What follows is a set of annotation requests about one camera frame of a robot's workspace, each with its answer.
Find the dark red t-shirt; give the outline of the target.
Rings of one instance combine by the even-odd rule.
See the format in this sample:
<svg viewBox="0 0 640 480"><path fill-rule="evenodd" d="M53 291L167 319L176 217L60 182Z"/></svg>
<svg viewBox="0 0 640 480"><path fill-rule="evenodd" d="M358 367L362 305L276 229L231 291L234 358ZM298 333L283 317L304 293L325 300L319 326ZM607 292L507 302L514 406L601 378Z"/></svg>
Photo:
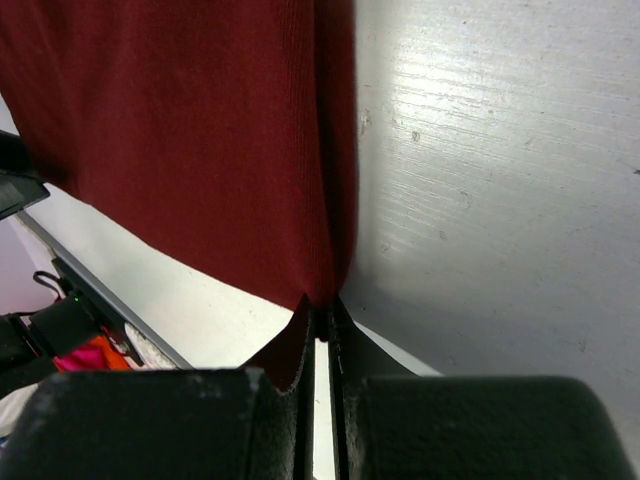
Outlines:
<svg viewBox="0 0 640 480"><path fill-rule="evenodd" d="M46 181L293 308L331 303L356 213L350 1L5 1L1 94Z"/></svg>

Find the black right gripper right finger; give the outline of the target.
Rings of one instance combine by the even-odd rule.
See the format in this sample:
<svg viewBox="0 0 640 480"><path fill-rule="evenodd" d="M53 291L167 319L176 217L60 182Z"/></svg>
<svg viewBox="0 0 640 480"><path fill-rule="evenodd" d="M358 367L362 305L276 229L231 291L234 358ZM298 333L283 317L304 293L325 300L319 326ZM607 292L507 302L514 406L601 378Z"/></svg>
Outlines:
<svg viewBox="0 0 640 480"><path fill-rule="evenodd" d="M335 301L326 316L340 479L631 479L610 417L559 376L419 376Z"/></svg>

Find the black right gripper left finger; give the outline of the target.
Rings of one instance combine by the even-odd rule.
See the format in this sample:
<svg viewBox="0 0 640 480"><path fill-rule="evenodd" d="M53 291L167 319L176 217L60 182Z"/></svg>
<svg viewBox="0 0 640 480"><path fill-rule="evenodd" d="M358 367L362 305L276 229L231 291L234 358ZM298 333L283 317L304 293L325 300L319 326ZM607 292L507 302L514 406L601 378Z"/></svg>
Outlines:
<svg viewBox="0 0 640 480"><path fill-rule="evenodd" d="M58 373L28 401L1 455L5 479L308 479L314 310L244 365Z"/></svg>

